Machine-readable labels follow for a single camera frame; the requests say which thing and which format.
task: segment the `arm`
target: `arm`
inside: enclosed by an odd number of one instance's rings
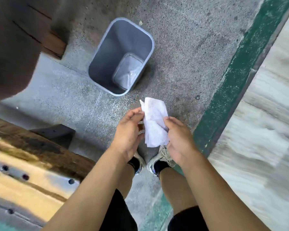
[[[197,150],[190,130],[173,117],[166,118],[165,124],[170,139],[167,149],[181,166],[208,229],[270,231]]]
[[[138,122],[143,116],[141,108],[137,108],[123,117],[111,146],[43,231],[100,229],[120,175],[144,137],[138,135]]]

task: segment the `person's left hand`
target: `person's left hand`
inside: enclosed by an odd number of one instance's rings
[[[145,137],[145,134],[138,135],[138,123],[144,115],[141,107],[129,110],[120,120],[115,138],[110,145],[115,151],[123,154],[127,162],[133,157],[139,142]]]

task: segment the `forearm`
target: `forearm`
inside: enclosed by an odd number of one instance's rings
[[[125,165],[109,148],[43,231],[99,230]]]
[[[269,230],[240,200],[211,163],[195,153],[183,172],[210,231]]]

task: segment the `white paper towel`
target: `white paper towel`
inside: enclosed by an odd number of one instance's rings
[[[140,100],[144,112],[145,143],[147,147],[158,147],[169,143],[168,128],[165,126],[164,117],[168,116],[167,108],[162,100],[146,97]]]

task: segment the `hand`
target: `hand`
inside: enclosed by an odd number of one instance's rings
[[[170,142],[167,149],[171,158],[181,168],[189,167],[194,162],[195,156],[200,154],[194,143],[190,129],[174,117],[165,117],[165,125],[169,128]]]
[[[129,110],[126,115],[119,121],[115,138],[110,145],[115,151],[123,154],[126,162],[128,162],[145,134],[138,134],[138,123],[143,119],[145,113],[141,107]]]

